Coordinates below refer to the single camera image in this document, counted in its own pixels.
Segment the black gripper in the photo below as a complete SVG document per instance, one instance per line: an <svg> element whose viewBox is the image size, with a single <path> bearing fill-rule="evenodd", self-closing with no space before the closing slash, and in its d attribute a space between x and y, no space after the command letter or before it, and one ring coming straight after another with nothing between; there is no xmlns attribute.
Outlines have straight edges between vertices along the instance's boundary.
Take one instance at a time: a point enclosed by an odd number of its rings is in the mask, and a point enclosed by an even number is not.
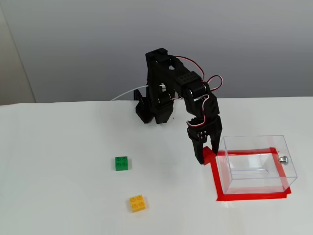
<svg viewBox="0 0 313 235"><path fill-rule="evenodd" d="M222 133L222 122L219 116L218 102L215 97L201 96L194 100L186 100L186 110L194 117L187 121L187 133L192 141L195 157L200 164L204 164L203 144L207 142L209 133L212 151L218 154Z"/></svg>

